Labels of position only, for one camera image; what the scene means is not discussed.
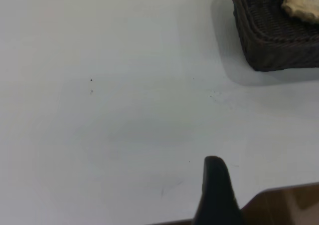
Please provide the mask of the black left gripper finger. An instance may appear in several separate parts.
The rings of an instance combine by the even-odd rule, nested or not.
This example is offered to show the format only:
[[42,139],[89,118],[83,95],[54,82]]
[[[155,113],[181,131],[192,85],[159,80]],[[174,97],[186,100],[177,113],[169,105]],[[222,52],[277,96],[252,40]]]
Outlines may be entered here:
[[204,159],[201,199],[195,225],[244,225],[225,162],[217,156]]

